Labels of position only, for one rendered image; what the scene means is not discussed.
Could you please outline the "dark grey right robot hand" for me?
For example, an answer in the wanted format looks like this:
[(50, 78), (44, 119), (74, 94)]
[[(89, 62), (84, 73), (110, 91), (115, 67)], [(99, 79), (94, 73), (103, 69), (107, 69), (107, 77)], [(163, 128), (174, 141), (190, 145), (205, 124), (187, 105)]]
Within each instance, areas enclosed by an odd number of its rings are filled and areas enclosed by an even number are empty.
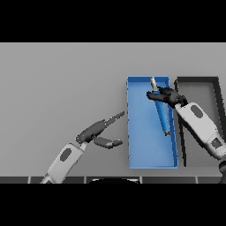
[(188, 101), (184, 95), (181, 95), (175, 89), (169, 87), (159, 87), (159, 94), (147, 91), (147, 98), (149, 100), (167, 103), (173, 109), (177, 104), (181, 107), (188, 104)]

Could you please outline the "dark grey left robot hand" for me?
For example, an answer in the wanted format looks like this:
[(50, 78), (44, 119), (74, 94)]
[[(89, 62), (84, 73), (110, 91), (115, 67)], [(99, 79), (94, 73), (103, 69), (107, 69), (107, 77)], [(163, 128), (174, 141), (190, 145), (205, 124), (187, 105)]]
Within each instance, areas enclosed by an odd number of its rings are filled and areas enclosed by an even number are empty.
[(84, 142), (90, 143), (93, 141), (95, 145), (99, 147), (104, 147), (107, 149), (111, 149), (113, 147), (117, 147), (123, 144), (122, 140), (111, 140), (111, 139), (105, 139), (100, 137), (100, 134), (111, 124), (116, 122), (120, 117), (124, 115), (124, 112), (120, 112), (118, 114), (115, 114), (113, 117), (111, 117), (108, 120), (101, 120), (98, 121), (89, 127), (87, 127), (83, 132), (81, 132), (77, 137), (76, 141), (79, 144), (82, 144)]

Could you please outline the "blue pipe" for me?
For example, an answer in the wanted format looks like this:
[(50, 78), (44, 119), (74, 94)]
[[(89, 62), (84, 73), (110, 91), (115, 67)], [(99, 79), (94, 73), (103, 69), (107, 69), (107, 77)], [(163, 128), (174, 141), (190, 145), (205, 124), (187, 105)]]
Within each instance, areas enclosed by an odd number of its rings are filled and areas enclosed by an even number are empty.
[[(159, 89), (156, 85), (154, 77), (150, 78), (150, 83), (152, 86), (152, 93), (159, 94)], [(157, 109), (157, 113), (158, 113), (158, 116), (159, 116), (159, 119), (161, 122), (161, 126), (162, 126), (162, 130), (164, 132), (164, 135), (170, 136), (170, 127), (169, 127), (167, 116), (164, 111), (163, 103), (159, 102), (159, 101), (155, 101), (154, 103), (155, 103), (155, 107)]]

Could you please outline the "dark grey bin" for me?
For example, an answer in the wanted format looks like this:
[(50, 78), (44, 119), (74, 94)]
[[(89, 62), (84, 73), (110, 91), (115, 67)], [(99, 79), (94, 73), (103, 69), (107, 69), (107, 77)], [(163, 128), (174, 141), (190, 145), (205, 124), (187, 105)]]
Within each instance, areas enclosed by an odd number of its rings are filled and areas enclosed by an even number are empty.
[[(213, 120), (220, 135), (226, 141), (226, 113), (221, 88), (217, 77), (178, 77), (175, 89), (188, 102), (196, 102)], [(198, 137), (190, 132), (181, 118), (178, 119), (181, 136), (182, 156), (185, 167), (216, 167), (219, 162), (205, 148)]]

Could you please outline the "blue bin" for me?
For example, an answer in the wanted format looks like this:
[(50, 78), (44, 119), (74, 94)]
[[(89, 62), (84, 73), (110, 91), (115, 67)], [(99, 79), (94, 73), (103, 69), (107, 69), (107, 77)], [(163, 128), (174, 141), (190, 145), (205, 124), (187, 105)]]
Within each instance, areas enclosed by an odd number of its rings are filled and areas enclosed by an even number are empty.
[(163, 104), (169, 125), (169, 136), (162, 130), (154, 101), (147, 98), (151, 91), (149, 76), (128, 76), (127, 134), (130, 169), (176, 169), (177, 142), (173, 109)]

